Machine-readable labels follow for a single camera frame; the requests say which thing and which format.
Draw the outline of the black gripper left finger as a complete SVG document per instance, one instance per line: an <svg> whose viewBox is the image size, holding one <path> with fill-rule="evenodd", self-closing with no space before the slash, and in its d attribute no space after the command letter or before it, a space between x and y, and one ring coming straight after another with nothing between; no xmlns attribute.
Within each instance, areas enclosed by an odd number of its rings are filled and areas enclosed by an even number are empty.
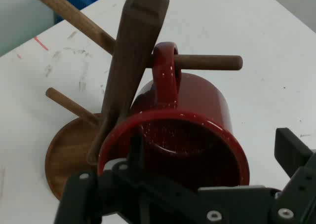
<svg viewBox="0 0 316 224"><path fill-rule="evenodd" d="M189 209L193 194L144 170L144 143L132 136L125 162L101 176L83 172L69 177L55 217L56 224L100 224L117 213L129 224L197 224Z"/></svg>

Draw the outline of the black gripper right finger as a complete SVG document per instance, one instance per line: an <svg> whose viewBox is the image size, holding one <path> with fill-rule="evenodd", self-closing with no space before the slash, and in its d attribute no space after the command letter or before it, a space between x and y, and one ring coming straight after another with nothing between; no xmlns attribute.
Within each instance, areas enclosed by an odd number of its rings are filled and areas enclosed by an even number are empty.
<svg viewBox="0 0 316 224"><path fill-rule="evenodd" d="M278 128L275 158L290 181L271 208L274 224L316 222L316 153L288 128Z"/></svg>

